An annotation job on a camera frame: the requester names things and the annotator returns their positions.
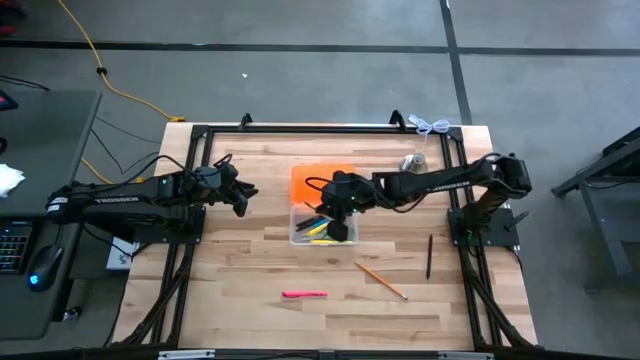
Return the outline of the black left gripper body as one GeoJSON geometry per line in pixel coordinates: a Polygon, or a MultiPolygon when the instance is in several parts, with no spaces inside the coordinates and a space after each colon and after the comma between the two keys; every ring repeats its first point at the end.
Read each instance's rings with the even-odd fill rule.
{"type": "Polygon", "coordinates": [[[238,217],[244,217],[248,199],[237,185],[238,170],[231,164],[221,167],[198,167],[193,171],[192,202],[231,205],[238,217]]]}

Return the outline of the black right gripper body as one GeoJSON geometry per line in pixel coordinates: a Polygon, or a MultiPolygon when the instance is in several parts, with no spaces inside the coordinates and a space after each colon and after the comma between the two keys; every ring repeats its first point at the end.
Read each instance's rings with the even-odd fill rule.
{"type": "Polygon", "coordinates": [[[345,242],[349,237],[347,218],[378,206],[380,181],[377,173],[367,179],[356,173],[336,171],[321,192],[319,213],[330,218],[328,235],[345,242]]]}

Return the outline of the orange wooden pencil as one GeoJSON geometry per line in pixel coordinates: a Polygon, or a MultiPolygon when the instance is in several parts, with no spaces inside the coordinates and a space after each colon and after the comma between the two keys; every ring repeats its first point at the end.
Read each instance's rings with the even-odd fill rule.
{"type": "Polygon", "coordinates": [[[402,291],[400,291],[398,288],[393,286],[390,282],[388,282],[385,279],[383,279],[380,275],[378,275],[377,273],[375,273],[374,271],[372,271],[371,269],[369,269],[368,267],[366,267],[363,264],[360,264],[358,262],[354,262],[354,263],[358,268],[360,268],[362,271],[364,271],[368,276],[370,276],[371,278],[376,280],[379,284],[383,285],[384,287],[389,289],[391,292],[393,292],[394,294],[396,294],[397,296],[402,298],[404,301],[408,301],[409,300],[409,298],[402,291]]]}

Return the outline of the clear box with orange lid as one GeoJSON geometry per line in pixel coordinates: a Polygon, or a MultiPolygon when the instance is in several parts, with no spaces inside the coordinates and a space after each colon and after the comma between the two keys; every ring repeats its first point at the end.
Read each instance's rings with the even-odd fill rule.
{"type": "MultiPolygon", "coordinates": [[[[346,173],[354,172],[355,167],[349,164],[321,163],[313,165],[296,165],[291,170],[290,180],[290,229],[289,242],[294,246],[318,246],[310,245],[311,240],[334,240],[328,235],[328,227],[321,234],[307,236],[307,232],[313,228],[296,232],[296,224],[308,218],[317,216],[314,210],[307,207],[304,202],[314,206],[321,204],[321,189],[326,184],[325,179],[331,180],[336,171],[346,173]]],[[[349,237],[347,241],[353,241],[355,245],[359,241],[358,217],[347,218],[349,237]]]]}

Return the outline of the white printed box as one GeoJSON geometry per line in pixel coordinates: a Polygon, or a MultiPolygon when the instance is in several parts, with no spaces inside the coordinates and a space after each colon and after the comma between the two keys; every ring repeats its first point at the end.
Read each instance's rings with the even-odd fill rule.
{"type": "Polygon", "coordinates": [[[130,243],[114,237],[107,258],[106,269],[109,271],[129,271],[132,266],[131,257],[138,248],[138,243],[130,243]]]}

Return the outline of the metal cylinder weight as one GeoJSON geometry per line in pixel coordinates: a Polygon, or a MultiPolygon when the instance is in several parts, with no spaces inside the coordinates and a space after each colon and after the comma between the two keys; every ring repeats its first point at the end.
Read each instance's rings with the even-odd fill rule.
{"type": "Polygon", "coordinates": [[[401,161],[399,170],[415,174],[426,173],[428,171],[426,158],[422,153],[407,155],[401,161]]]}

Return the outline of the black desk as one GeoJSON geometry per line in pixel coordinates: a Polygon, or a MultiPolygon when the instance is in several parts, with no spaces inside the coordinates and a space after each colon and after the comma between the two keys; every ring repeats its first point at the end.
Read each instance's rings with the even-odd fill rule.
{"type": "Polygon", "coordinates": [[[81,229],[46,220],[45,203],[75,179],[102,100],[96,91],[16,91],[11,97],[18,107],[0,112],[0,137],[8,140],[0,164],[22,171],[25,179],[0,197],[0,237],[6,234],[3,222],[30,221],[35,232],[23,271],[0,272],[0,341],[39,339],[51,322],[62,319],[81,229]],[[62,256],[53,282],[47,290],[34,292],[28,287],[28,267],[40,249],[54,243],[62,256]]]}

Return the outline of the black computer mouse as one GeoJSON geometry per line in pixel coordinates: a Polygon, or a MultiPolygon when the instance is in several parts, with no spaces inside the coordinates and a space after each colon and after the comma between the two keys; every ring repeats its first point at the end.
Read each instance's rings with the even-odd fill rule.
{"type": "Polygon", "coordinates": [[[33,292],[44,292],[54,283],[64,249],[57,244],[42,247],[28,269],[28,287],[33,292]]]}

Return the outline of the white crumpled tissue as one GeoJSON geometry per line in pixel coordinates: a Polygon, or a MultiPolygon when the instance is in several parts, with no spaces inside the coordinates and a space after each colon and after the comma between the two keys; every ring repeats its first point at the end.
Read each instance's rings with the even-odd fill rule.
{"type": "Polygon", "coordinates": [[[24,179],[22,171],[0,164],[0,198],[6,198],[24,179]]]}

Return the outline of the backlit keyboard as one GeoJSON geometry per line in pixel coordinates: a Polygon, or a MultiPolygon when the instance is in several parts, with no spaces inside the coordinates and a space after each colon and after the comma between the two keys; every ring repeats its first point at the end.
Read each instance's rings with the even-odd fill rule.
{"type": "Polygon", "coordinates": [[[23,271],[33,229],[29,221],[0,222],[0,275],[23,271]]]}

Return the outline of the black side table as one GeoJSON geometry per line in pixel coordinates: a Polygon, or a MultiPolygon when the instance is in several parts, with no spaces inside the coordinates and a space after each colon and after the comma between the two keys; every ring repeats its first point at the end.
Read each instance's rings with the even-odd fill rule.
{"type": "Polygon", "coordinates": [[[587,293],[640,287],[640,126],[606,146],[593,163],[551,189],[580,192],[613,270],[585,284],[587,293]]]}

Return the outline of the black aluminium table frame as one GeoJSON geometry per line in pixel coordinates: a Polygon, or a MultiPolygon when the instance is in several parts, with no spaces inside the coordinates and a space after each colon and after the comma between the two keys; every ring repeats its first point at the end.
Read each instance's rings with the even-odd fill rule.
{"type": "Polygon", "coordinates": [[[381,125],[315,129],[252,126],[244,132],[195,124],[166,127],[158,173],[231,154],[243,180],[256,185],[244,217],[223,205],[207,212],[196,247],[178,344],[244,359],[299,355],[304,360],[349,360],[364,351],[438,358],[473,346],[460,257],[449,237],[446,193],[429,196],[407,214],[375,209],[359,218],[356,245],[302,247],[289,242],[289,181],[296,165],[350,164],[363,174],[392,171],[423,151],[440,169],[460,157],[492,149],[484,126],[464,126],[461,139],[428,139],[381,125]],[[429,235],[432,269],[425,277],[429,235]],[[365,265],[402,291],[402,298],[358,268],[365,265]],[[284,298],[284,291],[328,296],[284,298]]]}

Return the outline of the silver aluminium bracket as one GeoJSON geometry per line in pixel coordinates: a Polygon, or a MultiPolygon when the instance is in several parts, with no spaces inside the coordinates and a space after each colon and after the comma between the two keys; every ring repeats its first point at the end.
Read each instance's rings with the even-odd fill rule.
{"type": "Polygon", "coordinates": [[[495,360],[491,353],[443,351],[438,353],[438,360],[495,360]]]}
{"type": "Polygon", "coordinates": [[[214,349],[191,349],[161,351],[157,360],[215,360],[216,351],[214,349]]]}

